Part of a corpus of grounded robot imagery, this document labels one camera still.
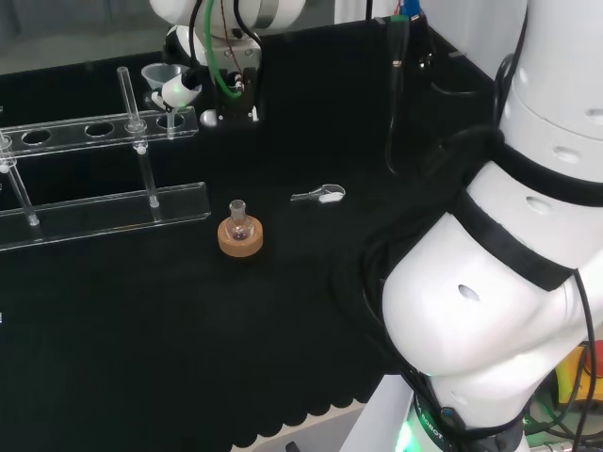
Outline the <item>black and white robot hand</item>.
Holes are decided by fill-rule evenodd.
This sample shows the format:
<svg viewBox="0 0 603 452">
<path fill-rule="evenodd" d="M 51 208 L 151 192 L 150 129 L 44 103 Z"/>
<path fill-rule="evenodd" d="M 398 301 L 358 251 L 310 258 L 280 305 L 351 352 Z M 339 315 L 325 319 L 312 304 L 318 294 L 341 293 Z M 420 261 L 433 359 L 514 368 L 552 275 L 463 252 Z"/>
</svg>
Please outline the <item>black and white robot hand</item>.
<svg viewBox="0 0 603 452">
<path fill-rule="evenodd" d="M 174 113 L 193 106 L 205 127 L 249 125 L 257 111 L 262 50 L 251 39 L 211 39 L 208 56 L 184 25 L 173 26 L 165 39 L 163 61 L 143 69 L 150 90 L 144 102 L 151 109 Z"/>
</svg>

